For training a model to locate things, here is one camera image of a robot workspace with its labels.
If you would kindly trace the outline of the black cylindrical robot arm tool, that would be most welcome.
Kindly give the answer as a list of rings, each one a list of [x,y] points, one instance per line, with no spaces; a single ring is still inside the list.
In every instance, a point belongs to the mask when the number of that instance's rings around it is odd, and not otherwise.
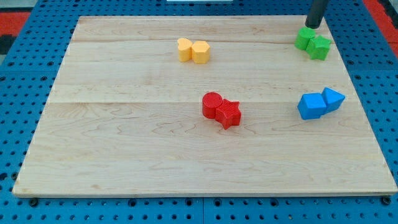
[[[329,0],[313,0],[305,20],[305,26],[311,29],[319,28]]]

